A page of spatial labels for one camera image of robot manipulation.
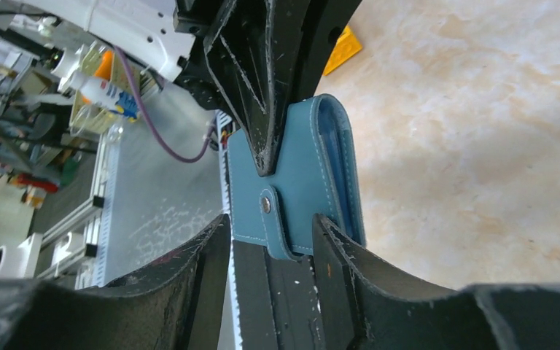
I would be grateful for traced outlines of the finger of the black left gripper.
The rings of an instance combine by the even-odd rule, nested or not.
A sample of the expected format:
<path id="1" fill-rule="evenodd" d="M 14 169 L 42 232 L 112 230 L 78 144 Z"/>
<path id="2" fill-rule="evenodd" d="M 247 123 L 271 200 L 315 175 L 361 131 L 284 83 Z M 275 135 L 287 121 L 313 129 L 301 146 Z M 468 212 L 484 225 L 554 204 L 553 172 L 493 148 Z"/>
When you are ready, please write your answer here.
<path id="1" fill-rule="evenodd" d="M 349 19 L 361 0 L 310 1 L 292 82 L 292 101 L 312 97 Z"/>
<path id="2" fill-rule="evenodd" d="M 203 41 L 260 176 L 276 170 L 308 1 L 224 1 Z"/>

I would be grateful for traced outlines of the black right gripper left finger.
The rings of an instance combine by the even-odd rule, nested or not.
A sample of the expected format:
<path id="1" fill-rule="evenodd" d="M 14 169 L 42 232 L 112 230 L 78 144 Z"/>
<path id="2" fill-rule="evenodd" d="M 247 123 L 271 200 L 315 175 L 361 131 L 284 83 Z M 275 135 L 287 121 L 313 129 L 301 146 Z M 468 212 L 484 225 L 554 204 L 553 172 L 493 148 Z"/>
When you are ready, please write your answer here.
<path id="1" fill-rule="evenodd" d="M 215 349 L 230 251 L 221 214 L 104 287 L 0 279 L 0 349 Z"/>

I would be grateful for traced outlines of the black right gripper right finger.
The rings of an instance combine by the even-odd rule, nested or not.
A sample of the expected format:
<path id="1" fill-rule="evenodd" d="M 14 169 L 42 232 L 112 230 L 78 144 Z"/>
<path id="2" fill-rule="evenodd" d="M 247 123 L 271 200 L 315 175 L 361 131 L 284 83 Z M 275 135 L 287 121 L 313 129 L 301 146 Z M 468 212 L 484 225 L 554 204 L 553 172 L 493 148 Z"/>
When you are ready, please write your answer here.
<path id="1" fill-rule="evenodd" d="M 560 349 L 560 284 L 417 278 L 313 219 L 314 270 L 328 349 Z"/>

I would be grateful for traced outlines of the blue leather card holder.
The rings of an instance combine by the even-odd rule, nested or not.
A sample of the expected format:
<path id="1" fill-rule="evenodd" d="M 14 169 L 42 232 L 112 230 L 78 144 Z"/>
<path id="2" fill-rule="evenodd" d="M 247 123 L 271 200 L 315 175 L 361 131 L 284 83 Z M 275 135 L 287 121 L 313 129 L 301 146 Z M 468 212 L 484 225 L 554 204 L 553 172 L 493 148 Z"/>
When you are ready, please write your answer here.
<path id="1" fill-rule="evenodd" d="M 354 140 L 338 99 L 315 96 L 288 108 L 276 171 L 259 176 L 243 131 L 227 141 L 233 239 L 264 246 L 279 260 L 312 255 L 315 214 L 361 246 L 366 237 Z"/>

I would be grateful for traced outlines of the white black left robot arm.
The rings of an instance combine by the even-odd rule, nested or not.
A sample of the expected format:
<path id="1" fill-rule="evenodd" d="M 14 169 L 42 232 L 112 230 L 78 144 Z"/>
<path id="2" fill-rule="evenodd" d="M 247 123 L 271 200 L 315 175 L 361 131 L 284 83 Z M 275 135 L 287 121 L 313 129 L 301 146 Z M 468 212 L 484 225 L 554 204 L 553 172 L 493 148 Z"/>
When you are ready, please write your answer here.
<path id="1" fill-rule="evenodd" d="M 310 98 L 358 1 L 33 1 L 120 48 L 244 129 L 260 176 L 276 170 L 287 109 Z"/>

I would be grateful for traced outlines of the yellow toy brick block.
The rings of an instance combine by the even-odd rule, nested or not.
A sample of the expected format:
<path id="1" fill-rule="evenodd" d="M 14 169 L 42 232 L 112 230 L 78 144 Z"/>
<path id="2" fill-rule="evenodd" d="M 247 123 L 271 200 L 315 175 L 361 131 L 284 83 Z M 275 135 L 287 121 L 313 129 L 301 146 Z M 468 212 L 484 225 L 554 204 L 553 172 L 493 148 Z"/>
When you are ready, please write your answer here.
<path id="1" fill-rule="evenodd" d="M 330 58 L 324 68 L 323 75 L 327 76 L 343 65 L 350 58 L 362 50 L 361 41 L 355 36 L 349 26 L 346 26 L 338 37 L 336 45 L 331 52 Z"/>

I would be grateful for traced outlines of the white glue bottle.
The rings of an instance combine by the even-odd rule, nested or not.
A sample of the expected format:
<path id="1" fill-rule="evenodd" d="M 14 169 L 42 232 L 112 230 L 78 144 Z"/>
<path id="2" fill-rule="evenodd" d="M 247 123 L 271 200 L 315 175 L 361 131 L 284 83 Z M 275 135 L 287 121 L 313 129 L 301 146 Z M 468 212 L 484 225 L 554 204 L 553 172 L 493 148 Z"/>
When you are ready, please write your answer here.
<path id="1" fill-rule="evenodd" d="M 78 90 L 91 104 L 129 120 L 139 118 L 139 107 L 134 96 L 109 80 L 73 71 L 61 82 L 64 88 Z"/>

